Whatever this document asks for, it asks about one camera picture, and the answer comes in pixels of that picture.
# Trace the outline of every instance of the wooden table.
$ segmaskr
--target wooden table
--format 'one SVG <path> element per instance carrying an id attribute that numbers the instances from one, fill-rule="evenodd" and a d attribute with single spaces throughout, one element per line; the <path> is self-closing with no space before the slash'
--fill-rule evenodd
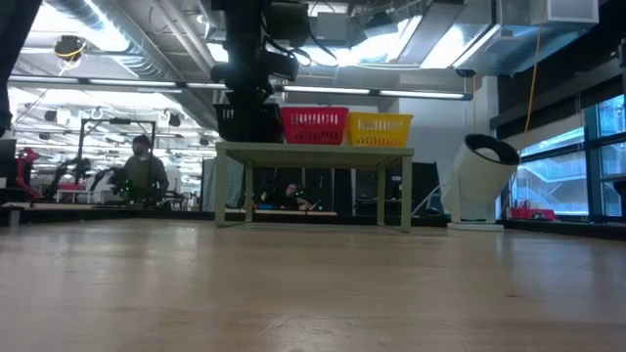
<path id="1" fill-rule="evenodd" d="M 384 225 L 385 170 L 402 164 L 402 232 L 411 229 L 411 188 L 413 150 L 408 148 L 368 148 L 221 142 L 215 145 L 215 225 L 226 225 L 227 156 L 246 168 L 246 221 L 252 221 L 252 172 L 257 167 L 312 167 L 376 169 L 379 173 L 377 223 Z"/>

